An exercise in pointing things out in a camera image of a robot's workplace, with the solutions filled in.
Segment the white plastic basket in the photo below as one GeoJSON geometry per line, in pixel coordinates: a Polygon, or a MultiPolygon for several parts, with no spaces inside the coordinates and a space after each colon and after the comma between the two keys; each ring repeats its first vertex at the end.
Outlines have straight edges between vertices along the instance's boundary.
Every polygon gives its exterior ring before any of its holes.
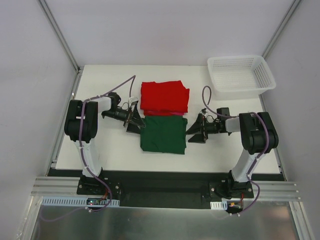
{"type": "Polygon", "coordinates": [[[275,78],[260,55],[210,57],[207,67],[212,90],[219,100],[257,98],[276,87],[275,78]]]}

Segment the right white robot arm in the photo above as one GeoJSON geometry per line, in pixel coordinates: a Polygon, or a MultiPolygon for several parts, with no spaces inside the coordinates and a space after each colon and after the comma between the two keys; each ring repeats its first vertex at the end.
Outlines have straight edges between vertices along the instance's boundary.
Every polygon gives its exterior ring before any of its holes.
{"type": "Polygon", "coordinates": [[[196,121],[185,132],[192,135],[189,143],[203,144],[210,134],[240,133],[243,151],[235,167],[230,171],[230,182],[225,184],[225,193],[232,198],[243,191],[241,183],[247,183],[260,160],[272,149],[278,147],[279,136],[268,112],[240,113],[236,117],[230,115],[228,107],[216,110],[217,118],[212,122],[204,108],[198,114],[196,121]]]}

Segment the green t shirt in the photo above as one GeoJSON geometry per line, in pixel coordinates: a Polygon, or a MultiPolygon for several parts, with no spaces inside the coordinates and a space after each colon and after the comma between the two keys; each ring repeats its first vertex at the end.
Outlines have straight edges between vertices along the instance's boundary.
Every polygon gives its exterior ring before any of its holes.
{"type": "Polygon", "coordinates": [[[188,120],[182,116],[146,116],[140,130],[144,152],[184,155],[188,120]]]}

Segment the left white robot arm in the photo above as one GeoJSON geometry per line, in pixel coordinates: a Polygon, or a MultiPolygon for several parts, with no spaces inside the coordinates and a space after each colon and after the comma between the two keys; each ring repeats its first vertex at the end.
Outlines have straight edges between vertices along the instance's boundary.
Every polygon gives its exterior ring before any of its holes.
{"type": "Polygon", "coordinates": [[[75,144],[82,162],[82,175],[92,178],[88,188],[96,195],[106,189],[106,182],[98,177],[103,167],[95,147],[99,115],[123,122],[129,133],[139,134],[146,126],[138,111],[137,97],[128,99],[126,109],[119,106],[120,102],[121,97],[111,92],[85,101],[71,100],[68,105],[64,133],[75,144]]]}

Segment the pink t shirt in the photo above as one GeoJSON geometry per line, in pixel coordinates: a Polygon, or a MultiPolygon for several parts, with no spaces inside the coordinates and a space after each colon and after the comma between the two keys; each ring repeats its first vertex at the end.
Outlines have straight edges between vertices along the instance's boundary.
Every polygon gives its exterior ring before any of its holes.
{"type": "Polygon", "coordinates": [[[172,111],[153,111],[153,110],[144,110],[143,114],[145,116],[183,116],[183,112],[172,112],[172,111]]]}

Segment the red t shirt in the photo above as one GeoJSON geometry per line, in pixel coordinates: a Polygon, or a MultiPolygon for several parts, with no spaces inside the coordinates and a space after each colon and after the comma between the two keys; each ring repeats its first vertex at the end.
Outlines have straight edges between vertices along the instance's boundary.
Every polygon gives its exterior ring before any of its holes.
{"type": "Polygon", "coordinates": [[[143,82],[140,89],[140,109],[188,113],[190,89],[182,81],[143,82]]]}

